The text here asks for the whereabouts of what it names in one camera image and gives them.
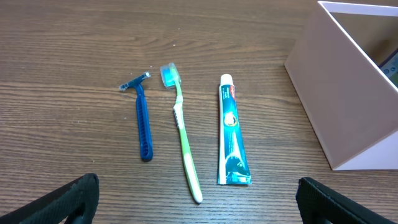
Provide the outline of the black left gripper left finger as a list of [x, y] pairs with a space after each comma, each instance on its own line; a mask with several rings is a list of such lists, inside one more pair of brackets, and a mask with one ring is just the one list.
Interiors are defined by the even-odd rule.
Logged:
[[85, 174], [33, 202], [1, 217], [1, 223], [91, 224], [100, 196], [99, 178]]

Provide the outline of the teal toothpaste tube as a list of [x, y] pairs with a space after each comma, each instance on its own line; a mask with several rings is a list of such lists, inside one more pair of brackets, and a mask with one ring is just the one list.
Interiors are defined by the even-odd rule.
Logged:
[[233, 78], [223, 74], [219, 86], [220, 148], [218, 184], [250, 185], [251, 173], [246, 158], [243, 135], [239, 122]]

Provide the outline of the green toothbrush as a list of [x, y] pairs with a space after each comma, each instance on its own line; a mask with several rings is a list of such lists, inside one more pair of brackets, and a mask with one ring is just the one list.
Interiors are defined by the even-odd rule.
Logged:
[[177, 96], [173, 107], [175, 122], [180, 135], [180, 144], [182, 149], [182, 159], [191, 195], [197, 204], [203, 201], [200, 183], [197, 177], [192, 152], [190, 150], [187, 130], [183, 118], [183, 95], [181, 88], [181, 78], [174, 63], [163, 65], [160, 68], [162, 81], [166, 88], [176, 88]]

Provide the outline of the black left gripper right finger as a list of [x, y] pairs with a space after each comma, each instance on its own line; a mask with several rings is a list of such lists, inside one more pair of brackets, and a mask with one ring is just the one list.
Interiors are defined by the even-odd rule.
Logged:
[[299, 180], [295, 199], [304, 224], [395, 224], [310, 177]]

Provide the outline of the blue disposable razor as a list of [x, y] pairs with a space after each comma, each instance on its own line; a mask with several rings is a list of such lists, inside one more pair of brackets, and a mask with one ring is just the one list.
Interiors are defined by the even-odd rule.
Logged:
[[144, 88], [142, 86], [142, 82], [148, 78], [150, 78], [150, 73], [144, 72], [141, 76], [119, 86], [120, 91], [126, 91], [130, 88], [136, 90], [136, 114], [139, 130], [140, 156], [141, 159], [146, 162], [151, 161], [154, 155], [152, 135], [150, 131], [149, 112], [147, 108], [146, 96], [144, 94]]

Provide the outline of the white cardboard box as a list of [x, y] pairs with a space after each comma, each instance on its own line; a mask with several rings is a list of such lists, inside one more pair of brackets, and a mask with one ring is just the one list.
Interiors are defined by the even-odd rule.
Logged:
[[317, 2], [285, 68], [331, 169], [397, 169], [396, 51], [396, 7]]

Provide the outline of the green soap packet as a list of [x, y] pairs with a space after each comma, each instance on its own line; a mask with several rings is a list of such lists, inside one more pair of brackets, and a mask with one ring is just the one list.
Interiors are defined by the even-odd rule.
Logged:
[[397, 54], [398, 50], [395, 49], [388, 58], [383, 61], [379, 68], [385, 74], [385, 76], [395, 85], [398, 86], [398, 74], [397, 74]]

